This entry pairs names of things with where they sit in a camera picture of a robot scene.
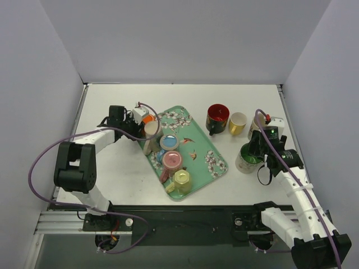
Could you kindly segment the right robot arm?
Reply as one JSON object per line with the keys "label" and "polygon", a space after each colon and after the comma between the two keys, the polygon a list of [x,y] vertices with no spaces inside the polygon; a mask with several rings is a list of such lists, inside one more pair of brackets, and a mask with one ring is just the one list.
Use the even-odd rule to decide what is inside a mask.
{"label": "right robot arm", "polygon": [[320,206],[313,185],[296,150],[286,150],[285,137],[278,128],[265,127],[254,131],[248,143],[249,155],[264,162],[284,189],[296,214],[292,221],[273,203],[261,203],[253,212],[253,227],[270,228],[291,250],[297,268],[341,268],[352,243],[347,234],[340,234]]}

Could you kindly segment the cream mug umbrella design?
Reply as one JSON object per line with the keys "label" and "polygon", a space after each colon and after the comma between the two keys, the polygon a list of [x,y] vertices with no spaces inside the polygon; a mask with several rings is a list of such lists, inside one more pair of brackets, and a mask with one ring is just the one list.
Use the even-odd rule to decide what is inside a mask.
{"label": "cream mug umbrella design", "polygon": [[251,122],[251,125],[250,125],[250,129],[248,131],[248,135],[247,135],[247,138],[250,140],[251,137],[252,137],[252,134],[253,134],[253,131],[259,131],[259,125],[258,125],[258,122],[257,122],[257,117],[259,119],[259,123],[262,127],[265,127],[266,126],[266,118],[264,115],[262,114],[258,114],[257,116],[254,116],[253,119],[252,119],[252,122]]}

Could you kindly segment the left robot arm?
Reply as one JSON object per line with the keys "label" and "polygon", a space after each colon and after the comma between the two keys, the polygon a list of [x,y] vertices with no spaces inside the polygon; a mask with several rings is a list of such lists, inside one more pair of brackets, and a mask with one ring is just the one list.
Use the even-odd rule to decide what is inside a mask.
{"label": "left robot arm", "polygon": [[96,225],[104,231],[112,229],[116,220],[108,212],[112,205],[110,200],[96,186],[96,155],[117,142],[123,136],[121,131],[125,131],[125,136],[131,140],[143,138],[142,120],[147,115],[149,110],[143,106],[127,110],[124,106],[111,105],[108,116],[96,127],[95,133],[86,134],[73,142],[61,142],[58,146],[55,186],[87,205],[87,212],[96,216]]}

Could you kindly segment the orange mug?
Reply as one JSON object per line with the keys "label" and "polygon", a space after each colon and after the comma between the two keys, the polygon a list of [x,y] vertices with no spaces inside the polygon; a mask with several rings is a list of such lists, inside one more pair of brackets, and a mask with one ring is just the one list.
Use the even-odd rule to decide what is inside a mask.
{"label": "orange mug", "polygon": [[144,118],[142,119],[142,122],[143,122],[144,124],[147,124],[147,123],[152,122],[152,121],[156,121],[156,117],[153,116],[152,114],[148,114],[146,117],[144,117]]}

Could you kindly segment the black mug red interior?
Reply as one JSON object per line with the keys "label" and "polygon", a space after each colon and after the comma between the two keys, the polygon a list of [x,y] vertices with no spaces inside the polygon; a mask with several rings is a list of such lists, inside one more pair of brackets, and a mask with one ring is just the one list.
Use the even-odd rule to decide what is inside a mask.
{"label": "black mug red interior", "polygon": [[223,104],[213,104],[208,108],[206,129],[210,136],[224,132],[229,115],[229,109]]}

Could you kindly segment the beige patterned mug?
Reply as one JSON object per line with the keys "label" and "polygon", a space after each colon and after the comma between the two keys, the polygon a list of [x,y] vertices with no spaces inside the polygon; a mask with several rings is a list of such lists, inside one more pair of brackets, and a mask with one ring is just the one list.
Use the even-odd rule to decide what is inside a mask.
{"label": "beige patterned mug", "polygon": [[156,120],[150,121],[144,127],[146,141],[143,148],[143,153],[149,155],[151,152],[160,151],[160,139],[163,135],[161,126]]}

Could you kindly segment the tall cream floral mug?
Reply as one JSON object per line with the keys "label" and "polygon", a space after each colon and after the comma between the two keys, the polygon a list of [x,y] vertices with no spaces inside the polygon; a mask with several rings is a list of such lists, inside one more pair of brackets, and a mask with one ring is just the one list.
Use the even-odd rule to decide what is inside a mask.
{"label": "tall cream floral mug", "polygon": [[244,144],[235,160],[235,166],[238,171],[244,174],[250,174],[264,165],[263,161],[249,154],[248,143]]}

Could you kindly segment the blue glazed mug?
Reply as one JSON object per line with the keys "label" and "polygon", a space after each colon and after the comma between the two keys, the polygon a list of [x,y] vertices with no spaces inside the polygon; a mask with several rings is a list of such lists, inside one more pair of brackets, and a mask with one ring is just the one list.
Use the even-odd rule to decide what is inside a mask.
{"label": "blue glazed mug", "polygon": [[168,151],[176,150],[179,147],[179,140],[175,134],[166,134],[160,139],[160,151],[157,153],[157,162],[161,163],[163,155]]}

